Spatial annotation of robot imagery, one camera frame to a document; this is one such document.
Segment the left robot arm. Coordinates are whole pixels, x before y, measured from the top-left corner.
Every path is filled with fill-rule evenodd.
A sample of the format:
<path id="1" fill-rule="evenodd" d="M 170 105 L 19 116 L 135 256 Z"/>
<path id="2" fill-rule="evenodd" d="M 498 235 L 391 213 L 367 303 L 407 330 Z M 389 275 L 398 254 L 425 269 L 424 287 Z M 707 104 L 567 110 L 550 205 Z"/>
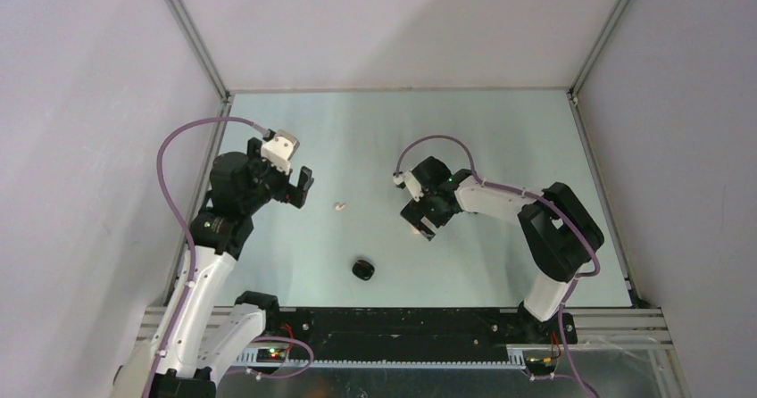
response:
<path id="1" fill-rule="evenodd" d="M 298 147 L 295 137 L 280 130 L 250 138 L 243 153 L 214 159 L 210 187 L 188 227 L 174 293 L 155 333 L 137 345 L 117 372 L 113 397 L 213 397 L 249 343 L 279 336 L 277 297 L 247 291 L 220 329 L 203 339 L 216 299 L 254 229 L 253 215 L 271 201 L 304 206 L 313 178 L 302 167 L 297 183 L 290 182 Z"/>

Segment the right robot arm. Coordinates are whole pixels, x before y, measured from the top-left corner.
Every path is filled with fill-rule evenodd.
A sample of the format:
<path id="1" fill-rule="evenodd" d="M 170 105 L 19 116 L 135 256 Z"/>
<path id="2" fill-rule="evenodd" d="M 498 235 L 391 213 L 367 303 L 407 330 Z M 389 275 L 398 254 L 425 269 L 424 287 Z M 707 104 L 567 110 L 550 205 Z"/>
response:
<path id="1" fill-rule="evenodd" d="M 409 171 L 394 172 L 392 179 L 411 197 L 401 217 L 427 240 L 461 213 L 520 225 L 538 269 L 521 303 L 525 313 L 519 319 L 520 333 L 541 343 L 554 332 L 553 316 L 572 282 L 604 243 L 603 232 L 569 186 L 555 182 L 534 193 L 485 181 L 470 169 L 451 172 L 433 156 Z"/>

